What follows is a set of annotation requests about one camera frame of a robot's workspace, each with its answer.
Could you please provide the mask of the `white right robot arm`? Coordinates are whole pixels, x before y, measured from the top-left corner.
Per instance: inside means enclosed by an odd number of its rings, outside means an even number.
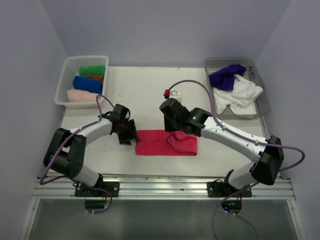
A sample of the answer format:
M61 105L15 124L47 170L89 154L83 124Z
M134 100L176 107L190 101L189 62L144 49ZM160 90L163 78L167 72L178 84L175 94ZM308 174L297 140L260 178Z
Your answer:
M276 136L270 139L250 135L228 124L215 120L211 113L201 108L189 111L178 100L166 99L159 107L164 115L165 131L182 131L187 135L216 141L250 160L238 169L230 170L217 190L227 196L235 196L241 189L255 182L272 186L275 183L284 160L283 150L278 148L281 140Z

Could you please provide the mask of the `pink red towel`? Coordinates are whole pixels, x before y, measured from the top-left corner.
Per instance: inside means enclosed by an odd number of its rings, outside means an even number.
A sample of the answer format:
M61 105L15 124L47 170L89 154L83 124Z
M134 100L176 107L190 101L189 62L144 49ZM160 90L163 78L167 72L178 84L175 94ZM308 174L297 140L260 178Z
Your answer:
M182 131L166 132L163 129L137 131L139 141L135 153L139 156L196 156L198 138Z

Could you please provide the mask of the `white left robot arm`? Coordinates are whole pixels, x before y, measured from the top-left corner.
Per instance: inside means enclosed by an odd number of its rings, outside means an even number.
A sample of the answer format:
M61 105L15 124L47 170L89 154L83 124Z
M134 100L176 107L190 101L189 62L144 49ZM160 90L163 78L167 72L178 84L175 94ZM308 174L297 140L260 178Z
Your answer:
M84 164L86 147L107 135L116 134L121 145L131 145L131 141L139 141L135 121L130 118L130 110L116 104L112 111L101 113L97 120L74 129L59 128L55 131L49 144L43 165L45 172L40 184L45 185L49 170L63 177L72 179L86 186L92 196L103 193L102 176Z

